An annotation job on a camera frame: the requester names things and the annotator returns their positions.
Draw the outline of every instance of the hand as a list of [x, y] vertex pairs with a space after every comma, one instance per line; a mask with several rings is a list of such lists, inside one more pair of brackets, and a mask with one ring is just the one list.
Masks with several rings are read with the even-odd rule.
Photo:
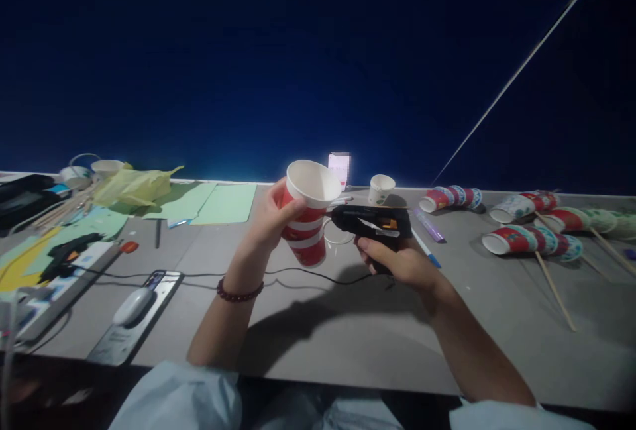
[[278, 180], [265, 194], [256, 208], [254, 224], [248, 233], [248, 239], [257, 246], [265, 246], [272, 251], [278, 246], [280, 234], [290, 221], [303, 214], [307, 203], [304, 199], [295, 199], [278, 209], [285, 193], [287, 178]]
[[433, 292], [437, 284], [445, 280], [413, 239], [400, 240], [398, 252], [369, 238], [356, 237], [354, 244], [371, 273], [377, 274], [371, 263], [371, 259], [374, 259], [389, 268], [398, 281], [408, 284], [418, 292]]

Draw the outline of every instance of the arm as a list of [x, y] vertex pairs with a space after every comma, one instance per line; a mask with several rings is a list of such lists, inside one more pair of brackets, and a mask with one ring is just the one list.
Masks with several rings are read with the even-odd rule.
[[[256, 210], [254, 224], [238, 246], [223, 280], [230, 294], [249, 294], [263, 281], [267, 261], [280, 241], [283, 228], [306, 208], [303, 200], [294, 200], [278, 209], [285, 190], [283, 178], [270, 188]], [[228, 302], [215, 296], [192, 339], [187, 360], [196, 366], [233, 370], [243, 344], [254, 301]]]
[[535, 406], [535, 398], [513, 364], [486, 333], [452, 284], [405, 242], [397, 253], [370, 239], [357, 241], [362, 259], [387, 266], [420, 295], [455, 380], [472, 401], [496, 400]]

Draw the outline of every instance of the wall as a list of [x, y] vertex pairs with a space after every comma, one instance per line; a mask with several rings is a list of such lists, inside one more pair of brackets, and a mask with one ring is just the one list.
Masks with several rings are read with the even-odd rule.
[[636, 195], [635, 0], [579, 0], [438, 180]]
[[[272, 181], [346, 150], [356, 184], [425, 186], [568, 0], [0, 1], [0, 169], [94, 151]], [[442, 180], [519, 183], [466, 153]]]

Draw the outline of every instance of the purple marker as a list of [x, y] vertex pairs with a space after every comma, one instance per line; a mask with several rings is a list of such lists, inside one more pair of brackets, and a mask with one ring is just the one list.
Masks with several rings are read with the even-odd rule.
[[426, 218], [426, 213], [424, 213], [420, 208], [415, 208], [413, 210], [413, 213], [435, 241], [440, 242], [444, 239], [444, 236], [439, 232], [437, 228], [435, 228], [435, 225], [432, 224], [428, 218]]

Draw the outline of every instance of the smartphone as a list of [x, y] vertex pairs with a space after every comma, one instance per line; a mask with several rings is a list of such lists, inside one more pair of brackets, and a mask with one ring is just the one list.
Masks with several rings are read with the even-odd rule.
[[351, 154], [349, 152], [332, 152], [329, 154], [329, 169], [338, 177], [342, 190], [351, 187]]

